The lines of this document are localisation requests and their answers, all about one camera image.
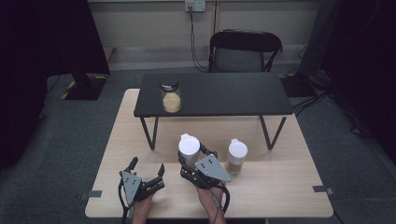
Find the black chair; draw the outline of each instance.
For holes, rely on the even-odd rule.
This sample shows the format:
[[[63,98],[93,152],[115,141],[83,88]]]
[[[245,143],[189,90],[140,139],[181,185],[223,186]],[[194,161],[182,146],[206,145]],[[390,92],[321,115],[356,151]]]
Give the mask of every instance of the black chair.
[[[271,33],[223,30],[210,38],[209,73],[269,72],[282,43]],[[264,53],[272,55],[267,63]]]

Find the black table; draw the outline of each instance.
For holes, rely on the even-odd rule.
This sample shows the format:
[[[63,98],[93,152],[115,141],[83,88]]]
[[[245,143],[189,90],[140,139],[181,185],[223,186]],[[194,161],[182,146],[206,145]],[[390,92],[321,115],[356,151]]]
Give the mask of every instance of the black table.
[[[163,109],[159,79],[176,77],[181,92],[181,108],[176,113]],[[134,109],[148,144],[155,148],[159,117],[259,116],[269,149],[293,110],[279,77],[273,73],[145,74]],[[262,116],[283,115],[271,142]],[[152,140],[145,118],[155,117]]]

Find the wall outlet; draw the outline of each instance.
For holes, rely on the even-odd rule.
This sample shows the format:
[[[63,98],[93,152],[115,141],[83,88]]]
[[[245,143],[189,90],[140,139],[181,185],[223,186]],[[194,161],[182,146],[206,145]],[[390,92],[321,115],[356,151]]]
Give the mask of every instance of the wall outlet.
[[[204,12],[206,10],[205,0],[185,0],[184,10],[194,12]]]

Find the table leg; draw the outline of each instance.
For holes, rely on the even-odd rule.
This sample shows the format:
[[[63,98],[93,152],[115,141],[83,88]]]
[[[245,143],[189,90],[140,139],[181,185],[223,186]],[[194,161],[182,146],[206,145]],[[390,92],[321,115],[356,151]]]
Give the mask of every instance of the table leg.
[[[271,150],[271,149],[274,148],[276,139],[279,137],[279,133],[282,130],[283,124],[285,124],[286,116],[283,116],[282,120],[280,121],[279,127],[277,127],[277,130],[276,130],[276,133],[275,133],[275,136],[274,136],[274,139],[273,139],[272,143],[271,143],[268,131],[267,131],[267,127],[265,126],[264,118],[262,117],[262,115],[260,115],[259,117],[260,117],[260,122],[262,123],[262,130],[264,131],[265,141],[267,142],[268,149]]]
[[[154,131],[152,132],[152,140],[151,140],[151,138],[149,137],[149,129],[146,124],[145,118],[140,117],[140,121],[142,121],[143,129],[145,130],[145,134],[148,139],[148,145],[151,149],[155,148],[155,140],[157,138],[158,118],[159,117],[155,117]]]

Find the white lid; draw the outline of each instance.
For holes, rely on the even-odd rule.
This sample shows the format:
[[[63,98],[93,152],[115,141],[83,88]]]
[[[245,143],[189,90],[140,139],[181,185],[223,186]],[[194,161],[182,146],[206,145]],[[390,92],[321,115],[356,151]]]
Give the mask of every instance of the white lid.
[[[231,144],[228,147],[231,155],[236,158],[244,158],[248,154],[248,147],[243,143],[238,141],[238,139],[231,140]]]
[[[188,134],[182,134],[180,142],[178,143],[178,149],[184,155],[193,155],[195,154],[200,148],[199,140]]]

